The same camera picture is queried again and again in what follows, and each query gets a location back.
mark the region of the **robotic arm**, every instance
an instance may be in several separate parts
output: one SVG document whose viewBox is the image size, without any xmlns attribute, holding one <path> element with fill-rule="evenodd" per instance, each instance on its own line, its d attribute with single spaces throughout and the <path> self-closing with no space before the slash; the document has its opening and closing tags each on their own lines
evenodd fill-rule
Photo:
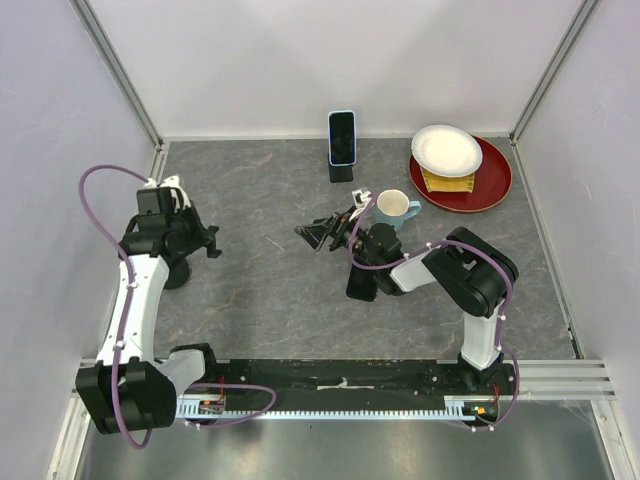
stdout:
<svg viewBox="0 0 640 480">
<path fill-rule="evenodd" d="M 205 228 L 195 205 L 180 186 L 177 176 L 157 185 L 150 181 L 137 193 L 138 214 L 126 229 L 120 246 L 135 272 L 128 283 L 127 268 L 120 261 L 120 282 L 107 338 L 96 364 L 78 371 L 76 389 L 98 431 L 119 431 L 111 402 L 110 377 L 118 368 L 118 392 L 123 418 L 130 431 L 168 427 L 176 413 L 176 400 L 189 385 L 215 363 L 208 344 L 174 348 L 164 363 L 153 356 L 153 333 L 163 289 L 183 286 L 191 270 L 186 257 L 206 248 L 217 258 L 218 227 Z M 134 288 L 120 364 L 113 365 L 114 348 L 127 289 Z"/>
<path fill-rule="evenodd" d="M 316 251 L 331 238 L 329 251 L 348 248 L 352 236 L 354 259 L 363 266 L 389 268 L 365 270 L 352 265 L 347 284 L 347 296 L 373 301 L 382 290 L 387 295 L 404 295 L 416 288 L 438 282 L 464 311 L 464 343 L 460 352 L 462 362 L 468 364 L 469 386 L 484 383 L 502 361 L 494 341 L 498 322 L 498 308 L 504 301 L 507 286 L 500 274 L 480 256 L 443 246 L 402 262 L 402 243 L 390 225 L 376 223 L 368 230 L 354 232 L 356 219 L 371 200 L 368 191 L 352 192 L 355 206 L 344 213 L 295 228 Z M 494 260 L 509 277 L 511 284 L 518 279 L 515 264 L 466 228 L 458 227 L 447 240 L 475 247 Z"/>
</svg>

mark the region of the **cup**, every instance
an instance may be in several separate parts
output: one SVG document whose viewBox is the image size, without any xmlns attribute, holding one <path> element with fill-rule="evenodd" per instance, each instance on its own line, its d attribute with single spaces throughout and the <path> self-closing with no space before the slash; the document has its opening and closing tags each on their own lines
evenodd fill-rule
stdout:
<svg viewBox="0 0 640 480">
<path fill-rule="evenodd" d="M 422 205 L 419 201 L 409 201 L 400 190 L 385 190 L 378 195 L 376 202 L 376 222 L 387 223 L 397 232 L 404 222 L 420 212 Z"/>
</svg>

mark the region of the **marble countertop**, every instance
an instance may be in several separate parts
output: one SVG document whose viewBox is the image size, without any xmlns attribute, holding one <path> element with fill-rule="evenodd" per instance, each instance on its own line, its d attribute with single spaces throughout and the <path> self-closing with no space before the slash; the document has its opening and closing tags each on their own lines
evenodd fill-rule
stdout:
<svg viewBox="0 0 640 480">
<path fill-rule="evenodd" d="M 192 277 L 163 293 L 156 355 L 209 342 L 218 358 L 447 358 L 460 350 L 462 311 L 439 285 L 373 303 L 345 296 L 344 249 L 314 253 L 296 225 L 344 211 L 350 192 L 397 188 L 421 200 L 400 232 L 404 251 L 465 226 L 520 269 L 503 342 L 520 358 L 573 358 L 542 245 L 508 139 L 487 139 L 514 166 L 497 207 L 461 215 L 424 201 L 408 175 L 411 141 L 358 141 L 354 182 L 331 184 L 325 140 L 172 143 L 165 175 L 179 174 L 205 225 L 220 227 L 218 259 L 189 257 Z"/>
</svg>

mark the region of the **white wall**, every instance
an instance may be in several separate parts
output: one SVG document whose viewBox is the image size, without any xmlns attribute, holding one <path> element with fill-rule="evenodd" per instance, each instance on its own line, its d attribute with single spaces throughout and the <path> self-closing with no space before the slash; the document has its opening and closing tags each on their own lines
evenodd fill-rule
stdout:
<svg viewBox="0 0 640 480">
<path fill-rule="evenodd" d="M 147 173 L 152 156 L 69 2 L 5 2 L 0 478 L 44 478 L 80 359 L 95 355 L 105 328 L 117 259 L 85 218 L 77 180 L 105 162 Z M 134 213 L 136 186 L 111 173 L 89 182 L 109 228 Z"/>
<path fill-rule="evenodd" d="M 506 132 L 579 0 L 92 0 L 165 136 Z"/>
<path fill-rule="evenodd" d="M 640 445 L 640 4 L 600 2 L 521 142 L 586 352 Z"/>
</svg>

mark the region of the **white bowl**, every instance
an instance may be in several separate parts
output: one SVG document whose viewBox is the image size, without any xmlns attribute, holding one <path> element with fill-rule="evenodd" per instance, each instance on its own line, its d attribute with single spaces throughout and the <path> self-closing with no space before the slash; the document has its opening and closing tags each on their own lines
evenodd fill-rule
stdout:
<svg viewBox="0 0 640 480">
<path fill-rule="evenodd" d="M 411 141 L 413 157 L 422 168 L 441 177 L 471 175 L 482 164 L 482 149 L 464 130 L 449 125 L 423 128 Z"/>
</svg>

